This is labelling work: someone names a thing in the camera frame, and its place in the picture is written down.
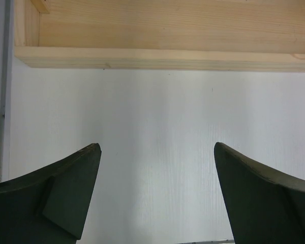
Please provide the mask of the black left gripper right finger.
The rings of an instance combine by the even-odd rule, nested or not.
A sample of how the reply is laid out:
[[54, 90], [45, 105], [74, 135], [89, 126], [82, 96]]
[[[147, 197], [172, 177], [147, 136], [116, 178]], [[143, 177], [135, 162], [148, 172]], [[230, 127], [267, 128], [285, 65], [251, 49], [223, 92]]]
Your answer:
[[235, 243], [305, 243], [305, 180], [214, 146]]

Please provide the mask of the wooden drying rack frame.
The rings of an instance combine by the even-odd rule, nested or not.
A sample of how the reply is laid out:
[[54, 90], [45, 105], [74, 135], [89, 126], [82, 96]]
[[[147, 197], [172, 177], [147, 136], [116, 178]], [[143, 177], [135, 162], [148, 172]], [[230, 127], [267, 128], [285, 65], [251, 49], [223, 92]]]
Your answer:
[[15, 1], [33, 68], [305, 72], [305, 1]]

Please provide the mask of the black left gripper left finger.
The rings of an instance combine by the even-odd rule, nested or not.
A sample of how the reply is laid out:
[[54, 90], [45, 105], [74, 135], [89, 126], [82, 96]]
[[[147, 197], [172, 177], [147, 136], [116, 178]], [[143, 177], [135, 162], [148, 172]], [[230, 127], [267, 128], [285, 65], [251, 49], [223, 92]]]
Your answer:
[[81, 239], [101, 159], [92, 143], [68, 157], [0, 183], [0, 243]]

